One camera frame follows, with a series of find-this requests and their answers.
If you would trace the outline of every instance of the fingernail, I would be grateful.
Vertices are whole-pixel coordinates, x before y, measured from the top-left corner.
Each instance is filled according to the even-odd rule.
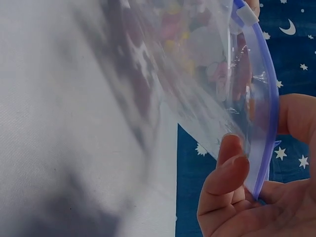
[[[229,167],[232,167],[235,163],[238,163],[240,160],[243,160],[245,158],[245,155],[237,155],[234,156],[232,158],[230,158],[229,160],[227,160],[222,167],[227,169]]]
[[[229,136],[235,136],[235,137],[238,137],[236,134],[234,133],[226,133],[223,137],[222,137],[222,141],[226,138],[226,137],[229,137]]]
[[[255,15],[257,17],[259,16],[259,8],[258,7],[253,7],[251,10],[253,11],[253,13],[255,13]]]

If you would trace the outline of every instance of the white star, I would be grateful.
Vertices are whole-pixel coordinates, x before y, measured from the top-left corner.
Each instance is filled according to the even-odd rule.
[[[263,37],[266,39],[266,40],[269,40],[271,38],[271,36],[269,35],[269,33],[267,32],[263,32]]]
[[[302,155],[301,159],[298,159],[300,161],[300,166],[299,167],[303,167],[304,169],[306,168],[306,165],[309,165],[309,163],[307,162],[308,157],[304,157],[304,155]]]
[[[305,63],[301,64],[300,68],[303,69],[303,71],[305,71],[305,70],[307,71],[308,70],[307,69],[308,67],[305,65]]]
[[[276,86],[278,88],[281,88],[283,86],[282,82],[280,80],[276,80]]]
[[[201,146],[199,143],[197,144],[196,151],[197,151],[197,154],[201,156],[205,156],[207,154],[207,150],[203,146]]]
[[[281,147],[278,147],[278,151],[275,151],[276,153],[276,159],[280,158],[281,160],[283,160],[283,157],[287,157],[287,154],[285,153],[286,149],[281,149]]]

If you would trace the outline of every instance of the finger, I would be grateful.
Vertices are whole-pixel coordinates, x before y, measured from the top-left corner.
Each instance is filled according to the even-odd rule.
[[[253,198],[253,195],[251,192],[249,192],[248,188],[246,186],[243,187],[245,192],[245,199],[251,203],[255,203],[255,199]]]
[[[244,234],[262,229],[273,222],[282,209],[274,205],[251,208],[233,216],[214,233],[215,236],[243,236]]]
[[[274,204],[283,196],[283,186],[283,183],[265,181],[261,189],[259,198],[261,198],[266,204]]]
[[[248,5],[256,14],[256,16],[259,17],[259,14],[260,14],[259,0],[245,0],[245,1],[246,3],[248,3]]]
[[[246,200],[245,189],[243,185],[234,191],[231,204],[238,203],[241,200]]]
[[[237,156],[241,153],[242,144],[240,138],[234,134],[226,134],[221,142],[216,167],[221,166],[228,159]]]
[[[197,219],[204,236],[210,236],[236,214],[231,205],[233,191],[242,186],[248,172],[248,159],[236,156],[228,159],[207,177],[197,209]]]
[[[315,187],[316,161],[313,159],[316,156],[316,98],[300,94],[281,96],[278,132],[291,134],[310,145],[310,175]]]

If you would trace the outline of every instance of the clear plastic bag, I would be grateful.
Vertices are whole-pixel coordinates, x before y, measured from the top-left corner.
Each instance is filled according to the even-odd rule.
[[[226,133],[243,139],[245,184],[257,198],[276,138],[278,90],[255,14],[243,0],[122,0],[122,7],[137,19],[128,28],[141,32],[153,80],[180,125],[215,158]],[[134,52],[132,39],[130,46]]]

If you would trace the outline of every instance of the star pattern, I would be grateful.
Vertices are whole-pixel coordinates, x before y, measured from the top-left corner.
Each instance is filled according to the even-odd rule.
[[[271,36],[269,35],[269,33],[267,32],[263,32],[263,37],[266,39],[266,40],[269,40],[271,38]]]
[[[307,159],[308,159],[308,157],[304,157],[304,155],[302,155],[302,158],[298,159],[300,161],[299,167],[303,167],[305,169],[306,165],[309,165],[309,163],[307,162]]]
[[[280,89],[283,86],[283,84],[281,81],[276,80],[276,86]]]
[[[303,69],[303,71],[308,70],[308,67],[305,64],[301,64],[300,68]]]
[[[207,150],[199,143],[197,143],[196,151],[199,156],[205,156],[207,154]]]
[[[281,147],[278,147],[278,151],[275,151],[276,153],[276,159],[280,158],[281,160],[283,160],[284,157],[287,157],[287,154],[285,153],[285,148],[282,149]]]
[[[316,20],[312,7],[314,5],[308,3],[308,1],[302,4],[294,0],[279,0],[277,4],[271,4],[269,0],[260,0],[259,24],[263,30],[263,38],[267,41],[276,69],[276,87],[280,95],[299,92],[316,96],[316,81],[311,73],[316,60],[314,45],[316,29],[306,27],[307,24]],[[306,157],[308,154],[306,144],[287,135],[277,136],[276,140],[281,142],[276,142],[274,145],[269,179],[287,183],[309,178],[310,164],[309,158]],[[182,200],[191,200],[192,192],[188,194],[188,188],[190,190],[196,189],[194,195],[198,199],[200,194],[199,184],[204,181],[210,171],[216,168],[216,162],[189,135],[187,135],[185,141],[182,138],[182,143],[179,143],[178,149],[181,155],[178,155],[179,178],[177,182],[182,189],[179,188],[177,192],[177,202],[181,203],[179,205],[181,207],[177,210],[177,224],[181,224],[185,228],[196,222],[194,218],[196,203],[190,203],[190,201],[182,203]],[[190,213],[192,218],[188,218],[188,206],[192,209]],[[199,229],[196,232],[198,232],[197,235],[192,237],[200,236]]]

